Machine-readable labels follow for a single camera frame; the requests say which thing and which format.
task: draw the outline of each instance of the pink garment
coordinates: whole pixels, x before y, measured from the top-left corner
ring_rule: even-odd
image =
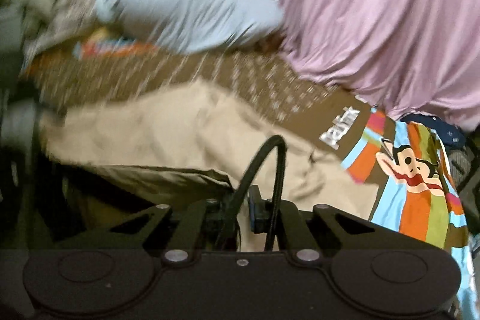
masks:
[[[282,0],[286,59],[394,119],[480,123],[480,0]]]

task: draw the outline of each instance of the navy blue fabric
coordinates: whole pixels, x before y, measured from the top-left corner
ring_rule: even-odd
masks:
[[[463,132],[454,125],[450,125],[439,117],[421,114],[409,114],[403,117],[402,122],[418,122],[427,128],[435,129],[438,137],[442,140],[445,148],[461,150],[466,143],[467,138]]]

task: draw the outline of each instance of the beige garment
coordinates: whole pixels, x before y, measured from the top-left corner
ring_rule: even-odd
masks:
[[[230,92],[201,80],[126,103],[71,109],[62,127],[50,125],[43,132],[51,158],[89,166],[130,191],[142,181],[138,169],[119,166],[213,169],[219,183],[226,173],[236,187],[260,146],[274,134],[282,135],[289,148],[284,199],[301,210],[326,203],[368,219],[376,185],[356,184],[333,154],[272,126]],[[254,181],[264,199],[272,196],[276,163],[272,153]],[[134,179],[126,174],[129,170],[135,171]],[[245,213],[242,229],[248,230]],[[242,249],[261,250],[244,231]]]

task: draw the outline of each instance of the silver screw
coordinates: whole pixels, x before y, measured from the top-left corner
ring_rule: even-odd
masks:
[[[249,262],[246,259],[239,259],[239,260],[237,260],[237,264],[239,266],[248,266]]]
[[[188,259],[188,252],[183,250],[169,250],[165,253],[165,259],[170,262],[183,262]]]
[[[320,259],[320,253],[315,250],[300,250],[297,252],[297,258],[304,262],[313,262]]]

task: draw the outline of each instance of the cartoon monkey face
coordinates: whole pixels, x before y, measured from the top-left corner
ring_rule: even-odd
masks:
[[[389,140],[383,139],[382,142],[388,155],[378,152],[375,157],[385,174],[391,176],[398,184],[405,184],[410,193],[429,190],[434,196],[445,196],[437,172],[438,164],[417,159],[409,145],[395,148]]]

